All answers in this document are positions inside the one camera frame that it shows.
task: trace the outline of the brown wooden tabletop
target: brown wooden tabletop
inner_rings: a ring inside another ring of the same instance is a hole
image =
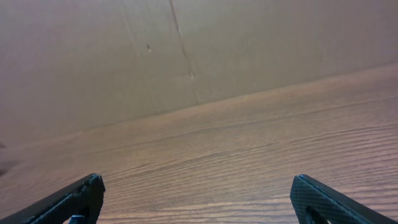
[[[0,218],[89,173],[98,223],[297,223],[308,174],[398,220],[398,63],[0,149]]]

